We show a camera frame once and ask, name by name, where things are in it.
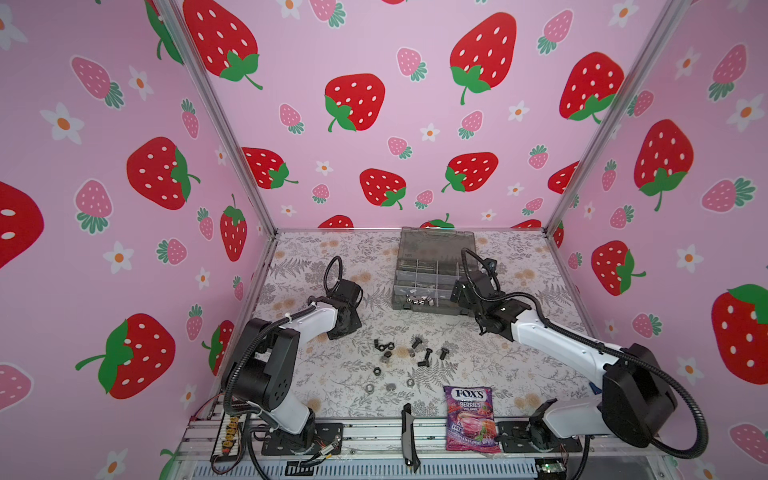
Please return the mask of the silver wing nuts pile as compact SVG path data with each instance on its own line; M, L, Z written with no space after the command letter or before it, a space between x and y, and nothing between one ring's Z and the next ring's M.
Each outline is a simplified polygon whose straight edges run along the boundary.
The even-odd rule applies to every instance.
M418 292L410 292L406 295L406 302L417 306L435 306L436 299L430 295L420 295Z

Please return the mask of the grey plastic organizer box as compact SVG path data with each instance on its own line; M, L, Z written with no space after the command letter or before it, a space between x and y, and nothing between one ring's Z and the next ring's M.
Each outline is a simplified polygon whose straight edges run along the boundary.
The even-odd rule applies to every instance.
M395 310L410 310L441 315L467 315L451 301L457 279L465 277L461 250L476 247L469 231L405 228L398 247L391 305ZM406 302L406 295L418 292L436 299L435 306L417 306Z

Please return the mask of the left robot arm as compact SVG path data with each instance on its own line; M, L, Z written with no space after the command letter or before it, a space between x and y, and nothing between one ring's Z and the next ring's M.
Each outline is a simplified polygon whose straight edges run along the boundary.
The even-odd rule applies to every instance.
M357 331L362 297L361 286L342 279L298 312L249 320L222 374L224 412L255 415L289 435L310 431L313 412L291 392L299 350L323 334L336 340Z

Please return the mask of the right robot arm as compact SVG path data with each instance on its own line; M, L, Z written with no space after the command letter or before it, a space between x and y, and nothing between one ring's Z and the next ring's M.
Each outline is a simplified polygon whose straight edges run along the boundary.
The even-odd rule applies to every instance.
M456 280L451 299L474 315L481 333L499 335L569 366L600 391L591 400L551 399L529 417L523 437L547 451L567 438L611 435L624 443L680 459L701 456L709 429L700 406L682 384L663 371L654 354L633 344L612 346L560 326L546 317L540 301L525 292L506 294L492 278L471 271ZM684 403L692 414L695 440L688 448L663 443L657 435Z

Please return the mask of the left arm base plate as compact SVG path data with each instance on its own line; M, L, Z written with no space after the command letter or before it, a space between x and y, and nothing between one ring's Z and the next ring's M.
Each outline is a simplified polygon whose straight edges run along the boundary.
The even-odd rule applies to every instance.
M343 423L320 422L308 425L299 434L275 430L265 436L260 453L263 456L315 455L341 452L344 433Z

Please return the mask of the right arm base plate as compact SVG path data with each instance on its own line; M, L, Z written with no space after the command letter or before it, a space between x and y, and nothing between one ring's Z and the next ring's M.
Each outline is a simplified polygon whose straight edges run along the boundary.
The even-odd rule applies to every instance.
M532 425L528 419L508 420L496 423L498 434L495 441L504 453L580 453L583 451L578 438L556 437L543 423Z

